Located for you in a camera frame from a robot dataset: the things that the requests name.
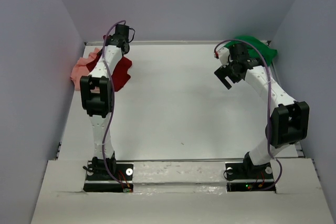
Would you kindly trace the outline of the green t shirt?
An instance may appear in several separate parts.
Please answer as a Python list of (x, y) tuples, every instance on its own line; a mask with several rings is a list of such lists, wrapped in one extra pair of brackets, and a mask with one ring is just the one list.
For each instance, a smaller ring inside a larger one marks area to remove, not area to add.
[[(235, 39), (243, 40), (251, 45), (253, 45), (264, 57), (267, 66), (270, 66), (274, 58), (278, 55), (278, 51), (276, 49), (272, 49), (265, 45), (262, 41), (259, 39), (248, 36), (248, 35), (240, 35), (236, 36)], [(230, 46), (239, 43), (238, 41), (231, 41), (227, 43), (224, 47), (229, 48)], [(249, 45), (246, 45), (248, 49), (248, 53), (251, 58), (257, 58), (260, 59), (259, 54)]]

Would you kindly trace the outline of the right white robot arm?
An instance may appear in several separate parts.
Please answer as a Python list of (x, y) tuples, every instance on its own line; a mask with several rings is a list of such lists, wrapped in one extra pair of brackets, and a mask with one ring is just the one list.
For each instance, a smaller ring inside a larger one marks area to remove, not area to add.
[(257, 178), (271, 170), (270, 162), (278, 153), (307, 137), (309, 105), (291, 97), (278, 84), (254, 45), (241, 39), (226, 40), (215, 46), (214, 56), (222, 64), (214, 74), (227, 89), (243, 80), (267, 103), (265, 138), (241, 163), (224, 171), (228, 181)]

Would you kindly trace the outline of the red t shirt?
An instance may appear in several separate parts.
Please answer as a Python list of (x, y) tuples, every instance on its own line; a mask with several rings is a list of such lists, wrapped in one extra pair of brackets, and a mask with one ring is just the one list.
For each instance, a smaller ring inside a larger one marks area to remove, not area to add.
[[(89, 62), (86, 64), (86, 67), (89, 72), (91, 72), (96, 66), (97, 62), (100, 59), (100, 49), (95, 48), (93, 52), (89, 53)], [(114, 84), (115, 92), (121, 90), (125, 84), (130, 80), (131, 76), (128, 74), (128, 70), (132, 67), (132, 61), (125, 56), (116, 65), (113, 74), (112, 80)]]

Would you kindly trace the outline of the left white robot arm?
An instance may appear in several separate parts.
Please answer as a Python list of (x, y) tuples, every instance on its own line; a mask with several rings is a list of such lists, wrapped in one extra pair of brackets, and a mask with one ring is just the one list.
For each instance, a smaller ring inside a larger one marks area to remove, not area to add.
[(87, 76), (80, 78), (80, 94), (83, 109), (89, 116), (94, 153), (85, 170), (101, 175), (104, 179), (116, 178), (117, 161), (111, 143), (110, 126), (115, 108), (115, 94), (130, 80), (128, 71), (132, 61), (125, 57), (135, 35), (134, 28), (125, 20), (113, 24), (103, 37), (103, 46), (97, 53), (98, 60)]

